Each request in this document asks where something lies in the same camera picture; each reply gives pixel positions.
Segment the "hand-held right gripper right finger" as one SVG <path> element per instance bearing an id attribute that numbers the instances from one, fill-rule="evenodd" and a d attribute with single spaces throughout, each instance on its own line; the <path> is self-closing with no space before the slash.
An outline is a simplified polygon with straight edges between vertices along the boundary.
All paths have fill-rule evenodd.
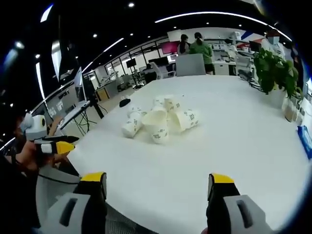
<path id="1" fill-rule="evenodd" d="M 206 209 L 209 234 L 271 234 L 265 212 L 248 196 L 240 194 L 229 176 L 212 173 Z"/>

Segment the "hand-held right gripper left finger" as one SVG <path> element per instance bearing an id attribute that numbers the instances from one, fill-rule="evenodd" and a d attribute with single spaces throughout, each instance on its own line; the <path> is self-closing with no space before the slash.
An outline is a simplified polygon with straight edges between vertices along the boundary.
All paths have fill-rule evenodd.
<path id="1" fill-rule="evenodd" d="M 106 173 L 84 175 L 47 214 L 49 234 L 104 234 L 107 216 Z"/>

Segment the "person's left hand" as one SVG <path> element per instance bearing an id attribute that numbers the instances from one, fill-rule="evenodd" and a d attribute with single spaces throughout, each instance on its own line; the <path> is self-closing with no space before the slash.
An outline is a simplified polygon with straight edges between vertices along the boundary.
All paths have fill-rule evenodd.
<path id="1" fill-rule="evenodd" d="M 68 153 L 53 154 L 50 156 L 38 156 L 36 153 L 36 146 L 31 141 L 26 141 L 22 151 L 16 154 L 16 160 L 22 166 L 23 169 L 28 171 L 37 171 L 39 168 L 45 165 L 54 165 L 56 163 L 67 161 Z"/>

